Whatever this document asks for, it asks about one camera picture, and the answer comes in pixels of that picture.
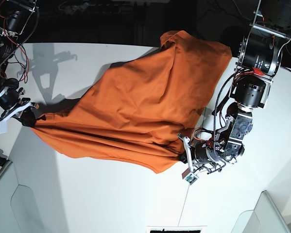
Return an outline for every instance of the red wire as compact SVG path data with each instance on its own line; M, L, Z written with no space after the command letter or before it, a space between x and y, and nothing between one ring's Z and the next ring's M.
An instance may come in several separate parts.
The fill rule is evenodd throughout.
M272 35L272 45L274 47L275 35Z
M2 4L3 2L5 2L5 0L2 0L2 1L0 2L0 6L1 6L1 4ZM1 14L0 14L0 17L1 17L1 18L5 18L5 17L2 16Z
M193 137L194 137L194 139L196 139L196 140L198 140L198 141L206 142L205 140L202 140L202 139L196 137L196 135L195 135L195 134L196 134L196 131L197 131L197 130L200 130L200 129L202 129L202 127L199 127L199 128L194 129Z
M4 74L4 77L3 77L2 74L1 74L1 68L0 68L0 77L1 77L2 79L6 79L6 74Z
M18 44L13 41L12 39L9 38L8 34L6 33L6 30L5 30L5 21L6 21L6 18L4 18L4 22L3 22L3 30L4 30L4 33L6 34L6 37L7 39L9 39L13 44L15 44L16 46L18 46ZM23 49L21 47L19 47L19 49L21 50L21 52L24 54L26 60L27 60L27 63L28 63L28 70L25 71L25 74L24 74L24 78L21 79L20 81L24 80L24 83L27 83L28 82L28 73L29 73L29 66L30 66L30 62L29 62L29 58L27 56L27 54L23 51ZM22 68L25 70L25 67L23 64L21 64L19 61L18 63L22 66Z

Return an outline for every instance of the screw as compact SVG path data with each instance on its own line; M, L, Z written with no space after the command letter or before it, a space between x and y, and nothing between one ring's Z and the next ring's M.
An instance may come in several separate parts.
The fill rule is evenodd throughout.
M232 159L232 156L230 155L225 156L225 160L230 161L231 159Z

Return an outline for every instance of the dark background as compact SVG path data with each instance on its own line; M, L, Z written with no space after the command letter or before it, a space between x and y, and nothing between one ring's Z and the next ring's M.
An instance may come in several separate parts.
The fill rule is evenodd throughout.
M250 30L258 0L170 0L168 3L111 0L38 0L40 21L30 42L77 42L159 47L169 30L219 41L233 56ZM291 53L291 42L288 46ZM284 49L282 65L291 67Z

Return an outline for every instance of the orange cloth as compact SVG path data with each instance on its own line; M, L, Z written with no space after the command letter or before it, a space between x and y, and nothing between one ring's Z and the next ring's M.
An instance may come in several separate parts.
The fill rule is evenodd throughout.
M161 36L161 52L108 69L72 110L45 114L33 131L58 152L162 172L184 152L232 55L185 31Z

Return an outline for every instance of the white table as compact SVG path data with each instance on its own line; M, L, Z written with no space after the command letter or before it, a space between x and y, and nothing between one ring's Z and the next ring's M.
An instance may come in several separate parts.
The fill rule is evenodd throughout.
M25 48L34 65L28 83L22 84L26 96L47 103L79 98L111 63L136 59L153 50L69 43L27 44ZM235 58L208 105L206 128L213 127L210 114L234 64ZM19 66L9 65L7 75L12 77L18 71ZM208 232L229 233L243 211L254 209L264 189L279 204L283 216L291 217L291 204L285 205L291 200L287 181L291 178L291 74L278 72L266 109L255 110L253 115L254 127L245 137L242 160L221 174L198 180L189 189L181 179L185 164L177 163L156 175L129 163L71 159L13 119L8 121L9 132L0 135L0 149L14 162L19 184L34 191L49 232L143 233L147 226L207 225Z

